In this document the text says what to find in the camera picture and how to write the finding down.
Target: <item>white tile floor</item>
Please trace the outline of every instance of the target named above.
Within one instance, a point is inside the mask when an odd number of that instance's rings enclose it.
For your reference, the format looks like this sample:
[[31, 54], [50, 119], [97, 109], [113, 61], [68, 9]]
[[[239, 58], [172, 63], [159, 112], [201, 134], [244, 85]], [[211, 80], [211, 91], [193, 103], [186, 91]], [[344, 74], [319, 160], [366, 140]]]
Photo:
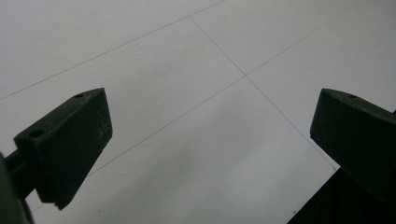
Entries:
[[396, 109], [392, 0], [2, 1], [0, 148], [105, 87], [114, 136], [36, 223], [286, 223], [338, 165], [321, 88]]

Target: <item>floor tile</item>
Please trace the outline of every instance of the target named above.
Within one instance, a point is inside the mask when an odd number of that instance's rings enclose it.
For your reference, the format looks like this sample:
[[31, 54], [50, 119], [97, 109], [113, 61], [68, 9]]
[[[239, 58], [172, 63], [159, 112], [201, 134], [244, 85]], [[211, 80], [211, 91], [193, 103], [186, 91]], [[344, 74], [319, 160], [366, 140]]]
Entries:
[[243, 74], [190, 19], [0, 101], [0, 146], [73, 95], [106, 89], [113, 138], [93, 170], [226, 88]]
[[89, 176], [37, 223], [286, 223], [334, 170], [243, 78]]
[[0, 99], [217, 2], [2, 1]]
[[229, 0], [192, 16], [246, 74], [360, 0]]
[[395, 11], [394, 1], [365, 1], [249, 77], [306, 138], [322, 88], [394, 111]]

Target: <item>screw hole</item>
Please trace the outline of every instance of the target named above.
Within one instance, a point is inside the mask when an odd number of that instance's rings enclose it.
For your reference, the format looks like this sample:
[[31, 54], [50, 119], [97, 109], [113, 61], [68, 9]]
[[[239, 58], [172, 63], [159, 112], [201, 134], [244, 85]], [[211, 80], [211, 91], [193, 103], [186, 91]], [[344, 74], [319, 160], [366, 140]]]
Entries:
[[41, 134], [43, 134], [44, 132], [41, 130], [38, 131], [34, 131], [32, 133], [29, 134], [29, 137], [33, 137], [33, 138], [37, 138], [38, 136], [40, 136]]

